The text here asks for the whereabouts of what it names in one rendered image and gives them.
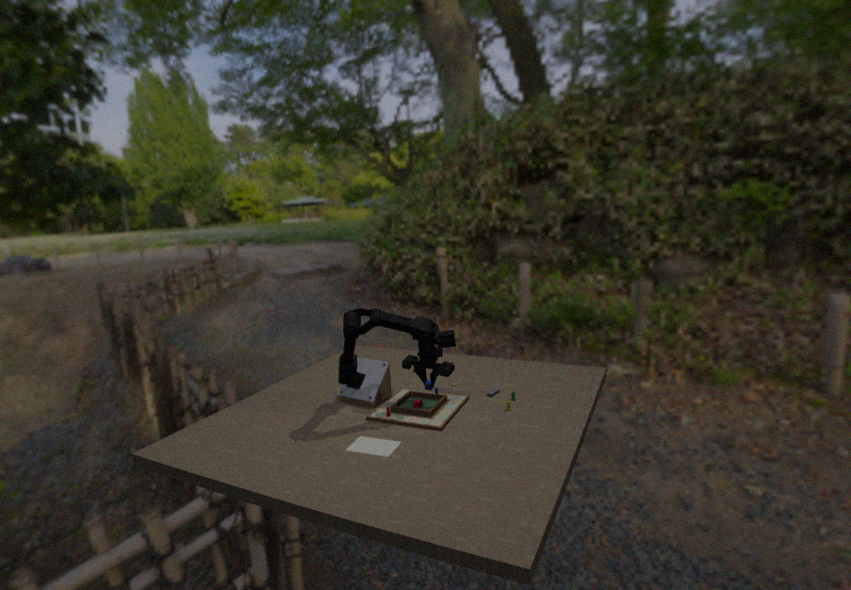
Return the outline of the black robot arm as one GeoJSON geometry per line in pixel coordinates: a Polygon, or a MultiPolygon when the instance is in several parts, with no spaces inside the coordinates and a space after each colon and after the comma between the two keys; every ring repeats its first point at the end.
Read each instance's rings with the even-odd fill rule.
{"type": "Polygon", "coordinates": [[[436,348],[437,357],[443,356],[443,348],[456,347],[454,330],[439,332],[438,325],[431,319],[418,317],[415,319],[381,311],[379,308],[351,310],[343,316],[344,349],[339,357],[338,383],[348,388],[359,390],[366,375],[358,373],[357,354],[354,354],[355,340],[373,327],[382,326],[413,336],[418,339],[418,348],[422,352],[431,352],[436,348]],[[361,326],[361,316],[369,316],[370,320],[361,326]],[[438,345],[438,348],[434,346],[438,345]],[[365,376],[364,376],[365,375],[365,376]],[[358,388],[358,389],[357,389],[358,388]]]}

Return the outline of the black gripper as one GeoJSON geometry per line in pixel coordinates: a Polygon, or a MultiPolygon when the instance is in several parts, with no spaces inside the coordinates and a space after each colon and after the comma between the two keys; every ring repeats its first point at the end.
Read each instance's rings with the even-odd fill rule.
{"type": "Polygon", "coordinates": [[[420,380],[422,381],[423,384],[425,384],[427,382],[426,369],[432,369],[433,371],[430,374],[430,378],[431,378],[431,385],[432,385],[432,387],[434,387],[434,383],[435,383],[436,377],[438,375],[444,376],[444,377],[450,377],[450,375],[455,370],[453,363],[450,363],[450,362],[443,362],[443,364],[435,363],[437,361],[437,360],[435,361],[435,352],[436,352],[436,348],[434,348],[434,350],[431,351],[431,352],[419,351],[417,353],[417,356],[419,356],[419,361],[418,361],[417,356],[408,355],[401,363],[402,368],[403,369],[410,369],[412,367],[411,365],[414,365],[413,372],[415,372],[417,374],[417,376],[420,378],[420,380]]]}

